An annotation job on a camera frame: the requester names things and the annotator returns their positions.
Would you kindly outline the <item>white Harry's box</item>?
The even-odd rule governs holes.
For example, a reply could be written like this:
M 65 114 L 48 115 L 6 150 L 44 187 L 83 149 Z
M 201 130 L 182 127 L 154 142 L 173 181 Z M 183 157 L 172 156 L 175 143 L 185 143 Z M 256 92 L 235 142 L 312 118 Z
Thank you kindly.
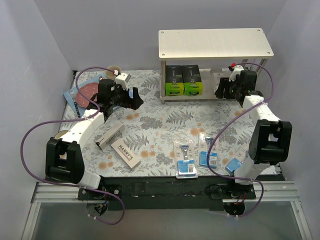
M 123 161 L 130 167 L 130 169 L 133 169 L 140 164 L 141 160 L 125 144 L 123 138 L 116 140 L 111 144 L 111 147 L 118 153 Z
M 213 86 L 214 86 L 214 92 L 216 92 L 216 90 L 219 87 L 220 84 L 220 79 L 221 78 L 229 78 L 231 76 L 231 71 L 230 69 L 227 68 L 222 68 L 222 67 L 212 67 L 210 70 L 210 76 L 213 79 Z
M 95 142 L 95 144 L 98 146 L 99 149 L 103 150 L 115 137 L 121 134 L 124 130 L 125 125 L 119 121 L 113 127 L 111 127 L 104 135 L 102 135 Z

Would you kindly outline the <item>black green Gillette Labs box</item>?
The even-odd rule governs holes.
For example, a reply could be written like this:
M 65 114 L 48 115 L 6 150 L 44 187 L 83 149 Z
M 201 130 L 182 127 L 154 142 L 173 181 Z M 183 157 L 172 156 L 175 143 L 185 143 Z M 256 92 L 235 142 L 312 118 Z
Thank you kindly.
M 165 67 L 165 95 L 182 96 L 184 94 L 184 78 L 181 65 Z

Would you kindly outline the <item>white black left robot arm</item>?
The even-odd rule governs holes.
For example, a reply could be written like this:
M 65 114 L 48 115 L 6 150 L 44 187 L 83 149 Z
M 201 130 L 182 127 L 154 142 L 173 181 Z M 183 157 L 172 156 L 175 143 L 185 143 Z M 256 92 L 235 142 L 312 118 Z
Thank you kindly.
M 93 133 L 102 126 L 115 107 L 137 110 L 144 101 L 138 88 L 123 89 L 119 84 L 99 90 L 92 96 L 84 112 L 84 120 L 76 123 L 60 139 L 50 138 L 46 145 L 45 175 L 49 179 L 89 188 L 95 200 L 106 196 L 101 177 L 86 169 L 82 148 Z

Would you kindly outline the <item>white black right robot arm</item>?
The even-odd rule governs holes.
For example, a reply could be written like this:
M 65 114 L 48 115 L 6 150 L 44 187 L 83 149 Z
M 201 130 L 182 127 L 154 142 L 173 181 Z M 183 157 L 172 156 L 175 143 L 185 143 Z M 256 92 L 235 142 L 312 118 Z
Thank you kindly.
M 255 90 L 256 81 L 252 77 L 235 81 L 222 77 L 215 96 L 218 99 L 235 99 L 249 111 L 255 123 L 246 157 L 241 166 L 231 174 L 234 177 L 226 186 L 227 195 L 237 199 L 249 185 L 270 166 L 285 162 L 289 155 L 293 126 L 282 121 L 269 109 L 263 94 Z

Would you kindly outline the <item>pink dotted plate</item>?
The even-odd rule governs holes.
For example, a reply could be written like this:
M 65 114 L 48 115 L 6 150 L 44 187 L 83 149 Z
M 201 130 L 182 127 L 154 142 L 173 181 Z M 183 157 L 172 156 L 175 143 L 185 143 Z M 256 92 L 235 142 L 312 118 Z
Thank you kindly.
M 83 95 L 81 95 L 79 92 L 76 94 L 76 102 L 80 107 L 88 107 L 90 102 L 86 98 L 91 99 L 95 94 L 98 93 L 98 84 L 98 82 L 91 82 L 80 88 L 80 92 L 83 93 Z

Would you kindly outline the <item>beige ceramic mug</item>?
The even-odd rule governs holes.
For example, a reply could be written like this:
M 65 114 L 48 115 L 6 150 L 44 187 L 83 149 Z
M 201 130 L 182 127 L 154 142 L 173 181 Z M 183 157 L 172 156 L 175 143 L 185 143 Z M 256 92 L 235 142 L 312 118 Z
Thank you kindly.
M 117 65 L 111 65 L 107 67 L 107 70 L 104 71 L 104 74 L 107 79 L 114 80 L 121 73 L 121 68 Z

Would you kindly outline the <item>silver fork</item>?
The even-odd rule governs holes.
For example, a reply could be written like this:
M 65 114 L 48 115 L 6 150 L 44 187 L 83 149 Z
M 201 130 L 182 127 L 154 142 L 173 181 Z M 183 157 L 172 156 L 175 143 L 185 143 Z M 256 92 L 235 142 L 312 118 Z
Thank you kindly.
M 77 117 L 78 117 L 78 118 L 81 118 L 82 115 L 81 115 L 81 113 L 80 113 L 80 111 L 79 111 L 79 108 L 78 108 L 78 105 L 77 105 L 77 101 L 76 101 L 77 94 L 75 93 L 75 91 L 74 91 L 73 89 L 70 89 L 70 90 L 69 90 L 69 94 L 70 94 L 71 99 L 72 99 L 72 101 L 73 101 L 73 105 L 74 105 L 74 108 L 75 108 L 75 112 L 76 112 L 76 114 L 77 114 Z

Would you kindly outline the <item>blue checked cloth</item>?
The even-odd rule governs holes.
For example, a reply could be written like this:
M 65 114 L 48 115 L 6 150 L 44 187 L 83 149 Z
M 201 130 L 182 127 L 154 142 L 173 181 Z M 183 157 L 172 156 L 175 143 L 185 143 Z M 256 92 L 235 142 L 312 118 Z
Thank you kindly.
M 98 84 L 105 77 L 104 73 L 100 73 L 78 84 L 78 87 L 88 99 L 91 99 L 93 95 L 98 93 Z M 75 86 L 64 92 L 63 96 L 76 116 L 82 117 L 90 102 L 79 93 Z

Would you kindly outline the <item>cream enamel cup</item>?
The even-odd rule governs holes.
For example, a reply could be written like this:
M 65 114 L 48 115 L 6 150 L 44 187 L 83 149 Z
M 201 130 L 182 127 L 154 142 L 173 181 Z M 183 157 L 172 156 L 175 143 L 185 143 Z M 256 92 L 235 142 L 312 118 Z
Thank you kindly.
M 63 135 L 65 135 L 67 132 L 68 132 L 68 130 L 61 130 L 54 136 L 54 138 L 57 140 L 61 139 L 63 137 Z

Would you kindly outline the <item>clear blue razor blister pack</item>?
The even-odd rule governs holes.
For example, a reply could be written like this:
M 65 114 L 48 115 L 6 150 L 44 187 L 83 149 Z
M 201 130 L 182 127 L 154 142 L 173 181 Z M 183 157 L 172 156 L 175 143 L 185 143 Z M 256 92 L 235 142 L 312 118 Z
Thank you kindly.
M 177 179 L 196 179 L 198 178 L 195 146 L 190 140 L 173 142 L 175 176 Z

